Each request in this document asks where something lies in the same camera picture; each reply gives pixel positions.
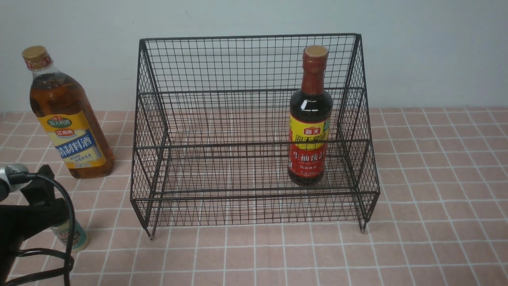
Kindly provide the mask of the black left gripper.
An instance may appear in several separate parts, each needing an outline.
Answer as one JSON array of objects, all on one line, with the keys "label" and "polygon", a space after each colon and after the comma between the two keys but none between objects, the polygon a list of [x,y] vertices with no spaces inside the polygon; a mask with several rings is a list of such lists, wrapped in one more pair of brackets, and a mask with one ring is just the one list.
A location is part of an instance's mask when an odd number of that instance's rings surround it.
[{"label": "black left gripper", "polygon": [[1,205],[1,274],[9,274],[22,243],[51,226],[69,219],[69,210],[64,199],[56,198],[55,175],[49,165],[43,165],[33,178],[20,189],[27,206]]}]

